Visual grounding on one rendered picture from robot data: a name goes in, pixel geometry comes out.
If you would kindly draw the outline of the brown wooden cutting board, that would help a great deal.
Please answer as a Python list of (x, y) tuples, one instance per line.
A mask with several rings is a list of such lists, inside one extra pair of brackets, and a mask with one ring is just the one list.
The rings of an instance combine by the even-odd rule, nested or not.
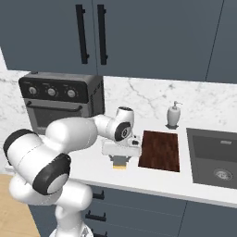
[(161, 131), (144, 131), (138, 166), (179, 172), (178, 135)]

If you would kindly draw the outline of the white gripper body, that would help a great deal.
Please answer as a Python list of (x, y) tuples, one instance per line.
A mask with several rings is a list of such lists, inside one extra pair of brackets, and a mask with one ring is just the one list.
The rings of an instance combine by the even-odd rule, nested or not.
[(140, 146), (121, 145), (110, 140), (102, 141), (102, 154), (105, 156), (135, 156), (138, 157), (142, 153)]

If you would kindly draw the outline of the yellow and grey sponge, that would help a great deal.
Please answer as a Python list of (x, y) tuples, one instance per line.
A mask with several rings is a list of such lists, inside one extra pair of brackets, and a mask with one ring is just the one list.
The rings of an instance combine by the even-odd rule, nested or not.
[(125, 169), (126, 167), (127, 167), (127, 157), (125, 156), (113, 157), (113, 168)]

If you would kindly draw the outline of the dark grey sink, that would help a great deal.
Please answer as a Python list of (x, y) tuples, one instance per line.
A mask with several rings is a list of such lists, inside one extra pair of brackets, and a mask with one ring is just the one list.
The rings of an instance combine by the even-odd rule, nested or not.
[(187, 128), (193, 183), (237, 190), (237, 133)]

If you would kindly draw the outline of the black toaster oven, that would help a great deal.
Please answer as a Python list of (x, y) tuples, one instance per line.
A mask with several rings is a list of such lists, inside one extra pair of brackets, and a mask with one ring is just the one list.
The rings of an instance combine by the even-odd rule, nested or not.
[[(30, 94), (30, 87), (34, 87), (37, 94)], [(38, 134), (45, 135), (46, 127), (57, 119), (90, 118), (105, 113), (104, 79), (102, 76), (30, 72), (19, 79), (19, 88), (25, 106), (28, 101), (53, 101), (82, 106), (78, 112), (26, 107), (31, 127)], [(48, 94), (49, 88), (56, 90), (55, 96)], [(69, 89), (75, 91), (75, 97), (68, 96)]]

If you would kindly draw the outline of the slate blue drawer front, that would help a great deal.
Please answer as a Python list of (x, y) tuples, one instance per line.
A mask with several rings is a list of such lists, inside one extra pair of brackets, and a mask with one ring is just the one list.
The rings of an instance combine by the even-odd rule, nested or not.
[(96, 216), (106, 213), (106, 224), (131, 228), (141, 231), (151, 231), (159, 234), (178, 235), (181, 226), (181, 216), (162, 214), (148, 210), (140, 210), (125, 206), (92, 202), (84, 211)]
[(151, 231), (138, 231), (135, 229), (105, 224), (100, 221), (84, 220), (86, 225), (96, 233), (104, 234), (107, 231), (107, 237), (178, 237), (178, 235), (166, 235), (154, 233)]
[(104, 191), (105, 199), (101, 201), (111, 205), (125, 206), (140, 210), (148, 210), (162, 214), (181, 216), (184, 212), (186, 202), (180, 199), (162, 197), (157, 195), (109, 189), (106, 187), (91, 186), (93, 193)]

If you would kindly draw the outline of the slate blue base cupboard door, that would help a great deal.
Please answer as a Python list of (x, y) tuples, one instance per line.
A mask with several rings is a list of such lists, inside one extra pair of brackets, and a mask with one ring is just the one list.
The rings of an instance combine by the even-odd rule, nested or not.
[(188, 202), (178, 237), (237, 237), (237, 208)]

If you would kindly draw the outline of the slate blue narrow cupboard door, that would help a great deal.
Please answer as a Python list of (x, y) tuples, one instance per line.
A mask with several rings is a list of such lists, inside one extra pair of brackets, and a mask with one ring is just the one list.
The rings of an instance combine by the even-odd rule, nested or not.
[[(76, 5), (85, 10), (87, 64), (81, 63)], [(92, 0), (0, 0), (0, 48), (8, 69), (95, 75)]]

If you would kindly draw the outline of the slate blue wide cupboard door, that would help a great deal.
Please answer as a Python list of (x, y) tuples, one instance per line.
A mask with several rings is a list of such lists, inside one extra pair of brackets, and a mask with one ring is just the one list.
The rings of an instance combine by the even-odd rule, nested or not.
[(106, 9), (104, 76), (204, 81), (224, 0), (93, 0)]

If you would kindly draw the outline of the white soap dispenser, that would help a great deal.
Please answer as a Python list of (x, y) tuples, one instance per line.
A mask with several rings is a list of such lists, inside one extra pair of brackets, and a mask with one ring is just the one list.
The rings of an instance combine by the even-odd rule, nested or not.
[(178, 122), (180, 120), (181, 117), (181, 109), (179, 108), (179, 104), (180, 102), (175, 101), (173, 103), (173, 106), (170, 106), (168, 108), (168, 112), (167, 112), (167, 127), (169, 129), (174, 129), (176, 130), (179, 125)]

